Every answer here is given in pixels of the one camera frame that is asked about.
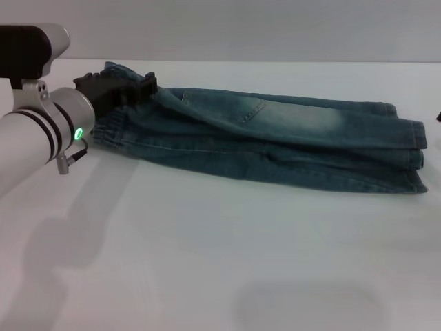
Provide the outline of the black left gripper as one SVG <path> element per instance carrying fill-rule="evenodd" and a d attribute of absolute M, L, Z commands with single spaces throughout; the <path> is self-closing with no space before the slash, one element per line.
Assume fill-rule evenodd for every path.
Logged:
<path fill-rule="evenodd" d="M 95 114 L 107 114 L 121 106 L 133 106 L 154 97 L 158 81 L 154 72 L 140 79 L 112 76 L 111 72 L 87 73 L 73 80 L 76 90 L 92 104 Z"/>

